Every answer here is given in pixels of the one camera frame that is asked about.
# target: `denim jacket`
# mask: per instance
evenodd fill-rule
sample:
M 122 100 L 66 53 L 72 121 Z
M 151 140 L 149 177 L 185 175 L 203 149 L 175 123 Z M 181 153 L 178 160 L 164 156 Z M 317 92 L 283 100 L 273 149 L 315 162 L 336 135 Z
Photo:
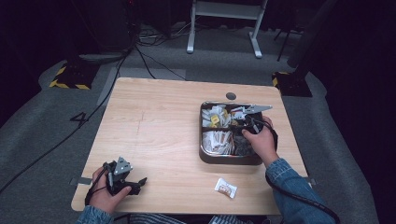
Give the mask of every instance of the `denim jacket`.
M 267 176 L 276 186 L 305 197 L 312 201 L 324 204 L 323 200 L 311 189 L 305 179 L 300 177 L 283 159 L 271 163 L 266 171 Z M 321 210 L 298 202 L 274 190 L 277 207 L 285 222 L 290 223 L 335 223 L 335 221 Z M 92 206 L 85 206 L 77 224 L 112 223 L 113 217 Z
M 87 205 L 79 216 L 76 224 L 113 223 L 113 216 L 98 208 Z

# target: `cable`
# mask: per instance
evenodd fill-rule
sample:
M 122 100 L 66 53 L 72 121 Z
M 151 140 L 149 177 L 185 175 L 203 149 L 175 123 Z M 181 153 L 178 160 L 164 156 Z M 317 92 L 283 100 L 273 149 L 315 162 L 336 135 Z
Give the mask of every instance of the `cable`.
M 136 46 L 135 48 L 136 48 L 137 52 L 139 52 L 139 55 L 140 55 L 140 57 L 142 58 L 143 63 L 145 64 L 146 69 L 148 70 L 148 73 L 151 75 L 152 78 L 157 79 L 154 75 L 152 75 L 151 71 L 149 70 L 148 64 L 146 63 L 146 60 L 145 60 L 145 58 L 143 57 L 143 54 L 142 54 L 142 52 L 140 51 L 140 49 L 139 49 L 137 46 Z
M 105 171 L 106 171 L 106 167 L 103 166 L 103 170 L 99 173 L 99 175 L 98 175 L 98 176 L 96 177 L 96 179 L 93 181 L 92 186 L 90 187 L 90 189 L 89 189 L 88 192 L 87 192 L 87 195 L 85 196 L 85 200 L 84 200 L 85 205 L 90 204 L 91 197 L 92 197 L 92 195 L 93 195 L 96 191 L 106 188 L 106 186 L 104 186 L 104 187 L 102 187 L 102 188 L 100 188 L 100 189 L 93 190 L 93 189 L 96 187 L 96 184 L 99 182 L 99 179 L 100 179 L 100 178 L 102 177 L 102 175 L 105 173 Z
M 139 46 L 142 46 L 142 47 L 160 46 L 167 40 L 174 40 L 174 39 L 180 38 L 183 35 L 188 35 L 189 33 L 180 34 L 180 32 L 182 32 L 189 25 L 191 25 L 191 22 L 185 24 L 183 27 L 178 29 L 174 34 L 170 34 L 170 38 L 165 38 L 164 35 L 156 34 L 152 29 L 142 30 L 146 33 L 146 35 L 139 36 L 139 40 L 136 42 L 136 44 Z M 143 38 L 155 38 L 155 39 L 153 42 L 148 43 L 148 42 L 141 41 L 141 39 L 143 39 Z
M 184 78 L 184 77 L 182 77 L 181 75 L 175 73 L 174 71 L 172 71 L 171 69 L 169 69 L 165 64 L 157 62 L 155 59 L 153 59 L 152 57 L 148 56 L 147 54 L 145 54 L 145 53 L 143 53 L 143 52 L 141 52 L 141 51 L 139 51 L 139 52 L 140 52 L 140 54 L 142 54 L 142 55 L 144 55 L 144 56 L 150 58 L 150 59 L 151 59 L 152 61 L 154 61 L 155 63 L 161 65 L 162 67 L 164 67 L 164 68 L 165 68 L 166 70 L 168 70 L 169 72 L 171 72 L 171 73 L 175 74 L 176 76 L 182 78 L 183 80 L 187 81 L 186 78 Z
M 126 56 L 122 59 L 119 67 L 117 68 L 117 74 L 120 72 L 120 68 L 123 64 L 123 62 L 125 61 L 126 57 L 129 55 L 131 51 L 129 50 L 128 54 L 126 54 Z M 66 136 L 66 138 L 64 138 L 61 142 L 59 142 L 57 145 L 55 145 L 54 147 L 52 147 L 50 150 L 48 150 L 47 152 L 45 152 L 43 155 L 41 155 L 40 157 L 38 157 L 37 159 L 35 159 L 33 162 L 31 162 L 29 165 L 27 165 L 24 169 L 22 169 L 19 173 L 17 173 L 16 175 L 14 175 L 1 189 L 0 189 L 0 195 L 3 193 L 3 191 L 12 183 L 14 182 L 14 180 L 16 180 L 20 175 L 22 175 L 24 172 L 26 172 L 29 168 L 31 168 L 33 165 L 35 165 L 36 163 L 38 163 L 41 159 L 43 159 L 44 157 L 46 157 L 48 154 L 50 154 L 53 150 L 55 150 L 57 147 L 59 147 L 61 144 L 63 144 L 66 140 L 68 140 L 76 131 L 78 131 L 95 113 L 96 111 L 98 111 L 98 109 L 105 103 L 107 97 L 110 95 L 116 80 L 117 80 L 117 74 L 114 76 L 114 80 L 113 83 L 111 85 L 110 91 L 107 93 L 105 99 L 102 101 L 101 104 L 99 104 L 99 106 L 97 106 L 93 112 L 91 112 L 91 114 L 88 116 L 87 119 L 83 120 L 78 127 L 73 130 L 69 135 Z
M 267 180 L 268 185 L 271 186 L 271 188 L 276 189 L 280 193 L 282 193 L 282 194 L 284 194 L 284 195 L 286 195 L 288 197 L 291 197 L 292 199 L 295 199 L 295 200 L 300 201 L 302 203 L 306 203 L 308 205 L 316 207 L 317 209 L 319 209 L 319 210 L 325 212 L 326 214 L 328 214 L 329 216 L 331 216 L 334 219 L 335 223 L 337 223 L 337 224 L 341 222 L 341 220 L 337 216 L 337 214 L 335 214 L 332 209 L 326 207 L 325 205 L 323 205 L 321 203 L 318 203 L 318 202 L 315 202 L 315 201 L 312 201 L 312 200 L 307 199 L 305 197 L 290 193 L 290 192 L 288 192 L 288 191 L 276 186 L 273 182 L 271 182 L 271 180 L 268 177 L 268 175 L 265 176 L 265 179 Z
M 259 123 L 262 124 L 264 127 L 266 127 L 267 129 L 270 130 L 272 136 L 274 137 L 274 147 L 275 147 L 275 151 L 277 151 L 277 139 L 278 139 L 278 136 L 277 136 L 277 133 L 276 133 L 275 129 L 271 126 L 271 124 L 270 124 L 269 122 L 265 121 L 265 120 L 261 121 L 261 120 L 258 120 L 258 119 L 254 119 L 254 118 L 251 117 L 250 115 L 245 115 L 245 118 L 249 118 L 249 119 L 251 119 L 251 120 L 254 120 L 254 121 L 256 121 L 256 122 L 259 122 Z

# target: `small packet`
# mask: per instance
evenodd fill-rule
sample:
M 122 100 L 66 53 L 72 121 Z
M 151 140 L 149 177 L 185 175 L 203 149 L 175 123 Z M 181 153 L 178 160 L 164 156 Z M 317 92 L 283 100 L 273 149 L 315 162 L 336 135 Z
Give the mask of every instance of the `small packet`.
M 231 110 L 231 119 L 245 119 L 244 107 L 239 106 Z
M 227 181 L 225 181 L 223 178 L 220 178 L 215 186 L 215 191 L 225 194 L 230 198 L 235 197 L 237 189 L 238 187 L 227 183 Z
M 202 125 L 210 128 L 228 128 L 231 116 L 225 109 L 225 105 L 214 105 L 210 109 L 202 110 Z
M 210 131 L 202 135 L 203 147 L 206 152 L 231 155 L 234 152 L 232 132 Z

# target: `gray carpet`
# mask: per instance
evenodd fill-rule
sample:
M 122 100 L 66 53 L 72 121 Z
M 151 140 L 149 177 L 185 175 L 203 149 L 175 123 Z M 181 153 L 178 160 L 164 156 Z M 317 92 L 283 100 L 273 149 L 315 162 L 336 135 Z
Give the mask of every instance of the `gray carpet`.
M 203 30 L 195 38 L 195 51 L 186 53 L 188 37 L 169 40 L 156 47 L 139 47 L 156 61 L 175 69 L 190 81 L 272 85 L 276 71 L 293 71 L 286 64 L 292 46 L 276 61 L 283 37 L 273 41 L 275 32 L 259 32 L 262 59 L 254 57 L 248 31 Z M 299 36 L 291 36 L 295 44 Z M 166 69 L 146 58 L 157 78 L 173 78 Z M 104 98 L 117 63 L 104 64 L 92 83 L 92 90 L 50 88 L 63 62 L 45 71 L 38 80 L 42 91 L 17 111 L 0 130 L 0 186 L 43 153 L 56 146 L 78 126 L 70 118 L 90 114 Z M 134 50 L 120 70 L 121 77 L 147 76 Z M 370 186 L 349 153 L 329 113 L 326 90 L 309 74 L 312 98 L 282 97 L 313 186 L 341 218 L 342 223 L 378 223 Z M 80 176 L 106 107 L 67 141 L 28 169 L 0 195 L 1 223 L 73 223 L 79 213 L 70 203 L 75 188 L 68 183 Z M 271 217 L 275 223 L 279 217 Z

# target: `person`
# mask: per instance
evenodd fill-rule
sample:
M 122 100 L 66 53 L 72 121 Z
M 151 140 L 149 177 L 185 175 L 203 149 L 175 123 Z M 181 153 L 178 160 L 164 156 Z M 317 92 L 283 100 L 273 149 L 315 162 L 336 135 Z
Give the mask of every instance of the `person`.
M 263 120 L 273 127 L 272 121 L 263 117 Z M 269 181 L 279 188 L 299 195 L 313 202 L 324 204 L 323 200 L 312 190 L 306 180 L 299 176 L 291 166 L 276 153 L 274 137 L 266 127 L 258 134 L 250 133 L 247 130 L 242 131 L 242 135 L 250 142 L 254 151 L 260 156 L 265 167 L 266 176 Z M 103 170 L 99 168 L 92 175 L 94 181 L 98 174 Z M 93 191 L 97 190 L 91 197 L 89 205 L 85 206 L 77 223 L 111 223 L 114 219 L 111 214 L 116 206 L 128 195 L 130 187 L 124 188 L 117 195 L 112 196 L 106 189 L 106 176 L 102 175 Z M 291 197 L 274 189 L 276 205 L 288 223 L 335 223 L 328 213 L 307 203 L 292 199 Z M 235 220 L 234 217 L 220 217 L 223 219 Z

